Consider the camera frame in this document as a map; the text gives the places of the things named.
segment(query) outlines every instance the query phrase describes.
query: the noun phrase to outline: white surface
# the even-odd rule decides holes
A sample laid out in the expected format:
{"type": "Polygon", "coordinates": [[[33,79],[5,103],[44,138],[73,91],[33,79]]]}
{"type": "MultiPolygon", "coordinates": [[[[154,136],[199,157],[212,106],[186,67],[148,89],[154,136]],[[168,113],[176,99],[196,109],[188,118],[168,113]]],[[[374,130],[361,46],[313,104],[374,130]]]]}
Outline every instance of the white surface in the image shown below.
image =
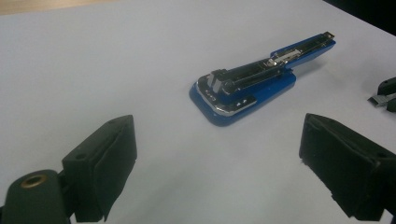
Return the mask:
{"type": "Polygon", "coordinates": [[[2,16],[0,202],[21,175],[61,171],[104,122],[133,114],[138,160],[107,223],[359,223],[301,163],[304,116],[396,152],[395,115],[367,102],[395,76],[395,52],[395,36],[318,0],[119,1],[2,16]],[[229,127],[189,98],[210,71],[326,31],[333,49],[229,127]]]}

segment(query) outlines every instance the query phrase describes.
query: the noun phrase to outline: blue stapler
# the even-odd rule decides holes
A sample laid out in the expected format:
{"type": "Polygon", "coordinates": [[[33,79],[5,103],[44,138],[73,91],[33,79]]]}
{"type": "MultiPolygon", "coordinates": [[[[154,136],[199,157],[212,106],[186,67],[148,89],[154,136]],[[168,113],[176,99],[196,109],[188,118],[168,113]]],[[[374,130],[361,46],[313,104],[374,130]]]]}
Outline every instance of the blue stapler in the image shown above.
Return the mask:
{"type": "Polygon", "coordinates": [[[192,85],[190,98],[213,124],[227,126],[294,85],[291,68],[331,49],[334,35],[315,35],[269,58],[231,70],[219,69],[192,85]]]}

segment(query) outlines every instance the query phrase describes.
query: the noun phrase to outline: stapler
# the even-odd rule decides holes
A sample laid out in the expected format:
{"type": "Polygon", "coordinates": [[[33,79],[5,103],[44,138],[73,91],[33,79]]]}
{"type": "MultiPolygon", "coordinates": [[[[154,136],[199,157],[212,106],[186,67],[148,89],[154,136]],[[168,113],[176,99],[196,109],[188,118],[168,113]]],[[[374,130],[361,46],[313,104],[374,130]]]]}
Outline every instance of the stapler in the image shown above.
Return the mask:
{"type": "Polygon", "coordinates": [[[190,98],[209,121],[227,126],[291,88],[296,80],[291,68],[331,49],[333,38],[329,32],[315,35],[255,63],[213,71],[192,85],[190,98]]]}

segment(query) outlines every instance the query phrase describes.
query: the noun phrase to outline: black object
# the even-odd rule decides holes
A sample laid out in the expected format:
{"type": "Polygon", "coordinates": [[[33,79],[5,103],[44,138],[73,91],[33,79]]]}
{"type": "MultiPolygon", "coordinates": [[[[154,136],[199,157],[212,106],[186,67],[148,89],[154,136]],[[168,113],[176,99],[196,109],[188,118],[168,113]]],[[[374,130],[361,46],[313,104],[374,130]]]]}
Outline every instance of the black object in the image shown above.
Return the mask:
{"type": "Polygon", "coordinates": [[[377,95],[391,95],[396,92],[396,77],[381,82],[377,95]]]}
{"type": "Polygon", "coordinates": [[[396,35],[394,6],[391,0],[324,0],[345,12],[396,35]]]}
{"type": "Polygon", "coordinates": [[[378,221],[396,214],[396,155],[343,124],[307,114],[300,158],[349,217],[378,221]]]}
{"type": "Polygon", "coordinates": [[[64,159],[64,170],[43,170],[8,189],[2,224],[64,224],[108,216],[136,160],[132,115],[105,123],[64,159]]]}
{"type": "Polygon", "coordinates": [[[377,95],[368,99],[375,107],[387,106],[389,112],[396,112],[396,77],[381,82],[377,95]]]}
{"type": "Polygon", "coordinates": [[[388,102],[387,110],[393,113],[396,112],[396,98],[388,102]]]}

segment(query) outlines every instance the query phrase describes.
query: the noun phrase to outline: black plastic part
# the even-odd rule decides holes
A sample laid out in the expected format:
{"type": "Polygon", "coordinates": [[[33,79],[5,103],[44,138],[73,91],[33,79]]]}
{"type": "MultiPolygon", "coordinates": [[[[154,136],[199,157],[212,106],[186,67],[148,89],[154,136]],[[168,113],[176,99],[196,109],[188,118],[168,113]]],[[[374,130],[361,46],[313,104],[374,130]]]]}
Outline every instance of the black plastic part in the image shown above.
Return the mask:
{"type": "Polygon", "coordinates": [[[396,92],[396,77],[381,82],[377,95],[390,95],[396,92]]]}
{"type": "Polygon", "coordinates": [[[69,223],[57,173],[37,171],[16,180],[8,188],[1,223],[69,223]]]}
{"type": "Polygon", "coordinates": [[[393,113],[396,112],[396,98],[388,101],[387,110],[393,113]]]}
{"type": "Polygon", "coordinates": [[[58,178],[61,183],[62,195],[64,196],[65,212],[68,217],[71,217],[78,207],[78,197],[74,188],[72,188],[71,185],[67,184],[64,176],[64,171],[61,171],[58,174],[58,178]]]}
{"type": "Polygon", "coordinates": [[[77,194],[77,222],[107,218],[135,160],[132,115],[107,122],[63,159],[65,182],[77,194]]]}
{"type": "Polygon", "coordinates": [[[307,114],[300,158],[349,217],[378,221],[396,213],[396,156],[343,124],[307,114]]]}

